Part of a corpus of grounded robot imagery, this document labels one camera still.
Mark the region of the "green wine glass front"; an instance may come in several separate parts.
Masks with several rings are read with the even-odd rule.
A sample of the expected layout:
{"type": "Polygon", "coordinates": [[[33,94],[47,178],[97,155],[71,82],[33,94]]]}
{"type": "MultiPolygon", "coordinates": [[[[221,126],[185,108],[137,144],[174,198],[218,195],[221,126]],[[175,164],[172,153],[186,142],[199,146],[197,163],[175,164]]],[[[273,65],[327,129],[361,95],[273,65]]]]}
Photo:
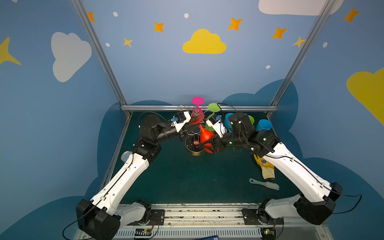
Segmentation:
{"type": "Polygon", "coordinates": [[[253,125],[255,123],[255,119],[252,116],[250,116],[250,115],[248,115],[248,117],[249,117],[249,119],[251,121],[251,124],[253,125]]]}

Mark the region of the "red wine glass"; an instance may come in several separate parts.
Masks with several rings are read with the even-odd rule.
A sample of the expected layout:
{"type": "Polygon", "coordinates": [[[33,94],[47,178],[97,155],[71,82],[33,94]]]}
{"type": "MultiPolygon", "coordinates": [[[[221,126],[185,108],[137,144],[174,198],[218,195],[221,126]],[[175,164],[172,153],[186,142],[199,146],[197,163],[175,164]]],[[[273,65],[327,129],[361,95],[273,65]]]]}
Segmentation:
{"type": "Polygon", "coordinates": [[[215,137],[215,134],[205,128],[203,128],[202,125],[199,125],[199,128],[201,130],[201,133],[200,133],[200,141],[201,141],[201,145],[204,147],[204,150],[207,152],[207,153],[213,153],[213,148],[212,148],[212,144],[210,143],[210,140],[212,140],[214,137],[215,137]]]}

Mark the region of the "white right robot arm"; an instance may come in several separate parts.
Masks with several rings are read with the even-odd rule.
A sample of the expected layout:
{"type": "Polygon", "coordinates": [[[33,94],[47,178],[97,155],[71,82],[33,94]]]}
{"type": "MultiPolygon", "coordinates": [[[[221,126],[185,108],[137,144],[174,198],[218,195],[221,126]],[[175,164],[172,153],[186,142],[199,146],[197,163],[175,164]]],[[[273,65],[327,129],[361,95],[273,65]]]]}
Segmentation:
{"type": "Polygon", "coordinates": [[[257,210],[261,224],[271,224],[279,218],[302,218],[313,225],[321,225],[336,207],[343,187],[315,174],[303,164],[281,140],[269,130],[257,130],[247,114],[229,117],[231,132],[225,129],[222,118],[215,114],[207,119],[215,132],[201,134],[201,141],[209,153],[220,153],[229,146],[241,146],[263,158],[284,174],[300,194],[284,199],[265,200],[257,210]]]}

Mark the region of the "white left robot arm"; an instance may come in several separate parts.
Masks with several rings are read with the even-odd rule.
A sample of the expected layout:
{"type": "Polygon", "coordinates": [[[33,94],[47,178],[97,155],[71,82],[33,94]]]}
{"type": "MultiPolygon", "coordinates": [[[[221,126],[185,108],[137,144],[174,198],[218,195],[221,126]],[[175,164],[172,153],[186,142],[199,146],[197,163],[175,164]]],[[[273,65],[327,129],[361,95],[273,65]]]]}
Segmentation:
{"type": "Polygon", "coordinates": [[[118,206],[137,178],[153,163],[161,151],[160,143],[186,137],[191,121],[187,111],[178,112],[167,123],[158,114],[151,114],[140,123],[141,136],[128,153],[115,176],[89,201],[81,200],[76,207],[79,230],[94,240],[111,240],[118,230],[132,223],[147,224],[151,220],[150,204],[134,202],[122,209],[118,206]]]}

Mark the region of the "green wine glass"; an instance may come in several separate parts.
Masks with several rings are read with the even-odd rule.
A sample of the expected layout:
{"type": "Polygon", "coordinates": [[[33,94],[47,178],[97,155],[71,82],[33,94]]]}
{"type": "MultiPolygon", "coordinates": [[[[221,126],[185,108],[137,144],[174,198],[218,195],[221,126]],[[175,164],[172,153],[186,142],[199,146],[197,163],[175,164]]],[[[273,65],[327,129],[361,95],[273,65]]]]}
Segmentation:
{"type": "Polygon", "coordinates": [[[215,132],[214,128],[212,128],[209,124],[208,124],[208,120],[214,115],[216,114],[217,112],[220,112],[221,109],[219,107],[219,105],[217,103],[211,103],[208,105],[208,109],[209,111],[211,112],[210,115],[207,116],[206,118],[206,129],[211,131],[211,132],[215,132]]]}
{"type": "Polygon", "coordinates": [[[249,117],[249,119],[251,121],[251,124],[253,125],[255,123],[255,119],[252,116],[250,116],[250,115],[248,115],[248,117],[249,117]]]}

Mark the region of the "green wine glass back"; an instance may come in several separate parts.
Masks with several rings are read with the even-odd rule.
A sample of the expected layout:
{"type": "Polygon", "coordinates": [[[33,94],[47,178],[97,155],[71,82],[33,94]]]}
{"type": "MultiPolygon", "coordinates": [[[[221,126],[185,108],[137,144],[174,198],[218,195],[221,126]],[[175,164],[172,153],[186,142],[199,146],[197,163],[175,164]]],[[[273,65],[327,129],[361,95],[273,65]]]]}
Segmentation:
{"type": "Polygon", "coordinates": [[[206,129],[211,131],[211,132],[215,132],[214,128],[212,128],[209,124],[208,124],[208,120],[214,115],[216,114],[217,112],[220,112],[221,109],[219,107],[219,105],[217,103],[211,103],[208,105],[208,109],[209,111],[211,112],[210,115],[207,116],[206,118],[206,129]]]}

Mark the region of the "blue wine glass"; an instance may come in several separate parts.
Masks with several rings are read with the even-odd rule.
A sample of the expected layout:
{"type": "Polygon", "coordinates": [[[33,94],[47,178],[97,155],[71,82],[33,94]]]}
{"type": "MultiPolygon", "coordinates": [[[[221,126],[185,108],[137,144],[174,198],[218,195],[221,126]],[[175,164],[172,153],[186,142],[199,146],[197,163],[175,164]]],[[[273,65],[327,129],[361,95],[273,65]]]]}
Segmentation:
{"type": "Polygon", "coordinates": [[[225,126],[227,128],[227,130],[232,133],[233,132],[233,128],[232,128],[232,123],[231,121],[229,120],[229,118],[233,115],[233,113],[227,113],[226,116],[225,116],[225,126]]]}
{"type": "Polygon", "coordinates": [[[269,131],[272,127],[273,127],[273,125],[269,120],[262,119],[262,120],[259,120],[256,129],[257,129],[257,131],[261,131],[261,130],[268,130],[269,131]]]}

